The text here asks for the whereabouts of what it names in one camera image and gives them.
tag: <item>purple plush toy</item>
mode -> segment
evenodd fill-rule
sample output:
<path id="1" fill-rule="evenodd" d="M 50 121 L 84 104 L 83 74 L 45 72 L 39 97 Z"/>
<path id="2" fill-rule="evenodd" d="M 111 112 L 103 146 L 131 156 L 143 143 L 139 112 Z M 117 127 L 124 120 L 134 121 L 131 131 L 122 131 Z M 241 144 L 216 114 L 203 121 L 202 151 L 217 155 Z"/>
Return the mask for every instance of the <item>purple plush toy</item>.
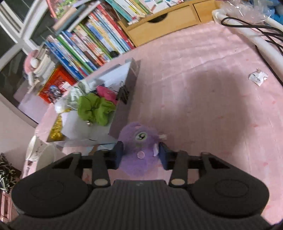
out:
<path id="1" fill-rule="evenodd" d="M 125 126 L 119 135 L 124 144 L 124 155 L 119 169 L 128 175 L 143 176 L 158 162 L 158 133 L 138 122 Z"/>

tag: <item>window frame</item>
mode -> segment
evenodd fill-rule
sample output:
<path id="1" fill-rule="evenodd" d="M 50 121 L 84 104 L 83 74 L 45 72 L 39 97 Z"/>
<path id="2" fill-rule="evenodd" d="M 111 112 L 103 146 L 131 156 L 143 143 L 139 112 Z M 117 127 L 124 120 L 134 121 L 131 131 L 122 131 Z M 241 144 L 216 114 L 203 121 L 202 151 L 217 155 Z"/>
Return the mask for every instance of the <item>window frame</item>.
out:
<path id="1" fill-rule="evenodd" d="M 10 48 L 2 57 L 0 57 L 0 71 L 9 63 L 15 55 L 22 50 L 28 55 L 32 50 L 38 48 L 38 45 L 32 41 L 31 36 L 35 31 L 37 25 L 40 23 L 42 17 L 48 10 L 46 0 L 35 0 L 25 17 L 24 22 L 13 12 L 13 10 L 5 3 L 0 4 L 0 26 L 5 30 L 9 37 L 15 42 L 14 46 Z M 37 123 L 30 119 L 27 115 L 22 113 L 17 107 L 9 102 L 2 94 L 0 94 L 0 101 L 2 101 L 9 109 L 11 109 L 22 120 L 27 122 L 32 127 L 36 127 Z"/>

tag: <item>white bed frame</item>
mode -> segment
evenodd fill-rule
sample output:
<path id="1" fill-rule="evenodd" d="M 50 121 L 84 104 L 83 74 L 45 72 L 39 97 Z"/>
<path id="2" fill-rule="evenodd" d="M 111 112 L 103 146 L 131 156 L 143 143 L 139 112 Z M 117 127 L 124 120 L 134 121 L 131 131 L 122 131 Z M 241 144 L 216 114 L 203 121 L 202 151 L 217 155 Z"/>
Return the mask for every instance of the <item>white bed frame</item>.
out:
<path id="1" fill-rule="evenodd" d="M 220 23 L 224 18 L 228 17 L 225 14 L 225 11 L 222 9 L 214 10 L 212 12 L 212 16 L 215 22 L 218 22 L 218 23 Z M 227 19 L 227 21 L 225 22 L 231 25 L 242 25 L 240 22 L 234 19 Z M 266 22 L 269 25 L 276 27 L 280 29 L 281 31 L 283 31 L 283 25 L 276 22 L 275 20 L 268 18 Z M 233 29 L 243 34 L 246 38 L 248 38 L 251 42 L 253 42 L 258 47 L 264 59 L 268 62 L 268 64 L 271 66 L 274 72 L 281 79 L 281 81 L 283 81 L 283 56 L 281 55 L 281 53 L 276 48 L 274 48 L 270 43 L 265 41 L 262 38 L 261 33 L 256 33 L 250 28 L 233 28 Z"/>

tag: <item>blue plush toy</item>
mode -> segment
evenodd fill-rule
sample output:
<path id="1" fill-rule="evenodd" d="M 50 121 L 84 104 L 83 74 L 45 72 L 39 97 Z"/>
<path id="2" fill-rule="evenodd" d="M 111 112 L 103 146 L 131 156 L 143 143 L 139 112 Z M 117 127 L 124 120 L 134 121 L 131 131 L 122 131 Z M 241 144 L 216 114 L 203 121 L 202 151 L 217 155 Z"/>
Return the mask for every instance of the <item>blue plush toy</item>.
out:
<path id="1" fill-rule="evenodd" d="M 263 1 L 267 5 L 264 14 L 283 24 L 283 5 L 279 0 L 249 0 L 249 3 L 253 6 L 260 6 Z"/>

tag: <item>white wall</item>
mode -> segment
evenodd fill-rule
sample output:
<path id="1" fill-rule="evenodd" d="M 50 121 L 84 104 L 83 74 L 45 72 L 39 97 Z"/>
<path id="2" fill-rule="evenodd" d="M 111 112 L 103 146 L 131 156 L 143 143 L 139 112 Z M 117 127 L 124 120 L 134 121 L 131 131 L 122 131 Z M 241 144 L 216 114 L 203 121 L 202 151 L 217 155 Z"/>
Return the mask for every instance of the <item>white wall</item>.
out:
<path id="1" fill-rule="evenodd" d="M 28 143 L 35 129 L 0 101 L 0 152 L 22 171 Z"/>

